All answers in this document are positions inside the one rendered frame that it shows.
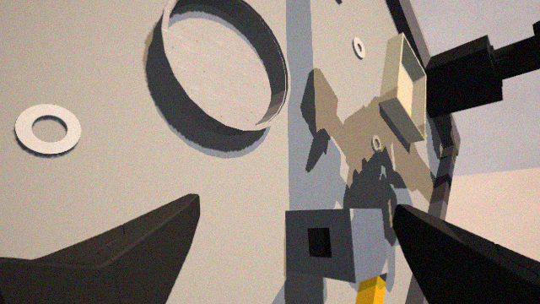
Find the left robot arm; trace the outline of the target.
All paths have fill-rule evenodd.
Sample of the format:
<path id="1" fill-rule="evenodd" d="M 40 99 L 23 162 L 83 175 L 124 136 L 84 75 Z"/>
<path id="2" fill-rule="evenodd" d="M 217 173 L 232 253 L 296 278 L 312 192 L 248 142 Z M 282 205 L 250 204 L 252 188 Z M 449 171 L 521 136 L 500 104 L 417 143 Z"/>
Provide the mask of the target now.
<path id="1" fill-rule="evenodd" d="M 532 37 L 496 50 L 490 46 L 490 57 L 500 87 L 503 79 L 540 69 L 540 21 L 532 27 Z"/>

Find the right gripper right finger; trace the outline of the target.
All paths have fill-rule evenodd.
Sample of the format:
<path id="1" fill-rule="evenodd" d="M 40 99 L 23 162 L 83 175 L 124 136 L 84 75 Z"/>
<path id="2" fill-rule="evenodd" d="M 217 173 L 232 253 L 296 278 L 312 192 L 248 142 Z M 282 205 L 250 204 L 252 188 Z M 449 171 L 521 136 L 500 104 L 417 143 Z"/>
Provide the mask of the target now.
<path id="1" fill-rule="evenodd" d="M 540 304 L 537 260 L 408 204 L 392 225 L 429 304 Z"/>

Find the light grey washer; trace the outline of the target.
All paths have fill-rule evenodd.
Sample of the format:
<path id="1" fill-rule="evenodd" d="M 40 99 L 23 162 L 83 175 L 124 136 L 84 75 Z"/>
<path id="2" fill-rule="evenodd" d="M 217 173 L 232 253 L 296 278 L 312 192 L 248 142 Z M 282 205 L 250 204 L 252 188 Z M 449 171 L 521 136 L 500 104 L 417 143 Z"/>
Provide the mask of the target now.
<path id="1" fill-rule="evenodd" d="M 356 56 L 360 59 L 364 58 L 365 57 L 365 48 L 363 46 L 363 43 L 361 42 L 361 40 L 357 37 L 353 38 L 352 40 L 352 45 L 353 45 L 353 49 L 354 49 L 354 52 L 356 54 Z M 359 46 L 359 49 L 357 47 L 357 45 Z"/>

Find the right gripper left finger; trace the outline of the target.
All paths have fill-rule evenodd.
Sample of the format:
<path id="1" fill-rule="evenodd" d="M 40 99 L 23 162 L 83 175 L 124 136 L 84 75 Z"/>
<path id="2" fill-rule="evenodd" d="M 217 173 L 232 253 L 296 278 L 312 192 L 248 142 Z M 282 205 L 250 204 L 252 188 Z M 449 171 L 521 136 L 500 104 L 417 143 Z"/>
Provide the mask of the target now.
<path id="1" fill-rule="evenodd" d="M 43 257 L 0 257 L 0 304 L 166 304 L 199 218 L 189 193 Z"/>

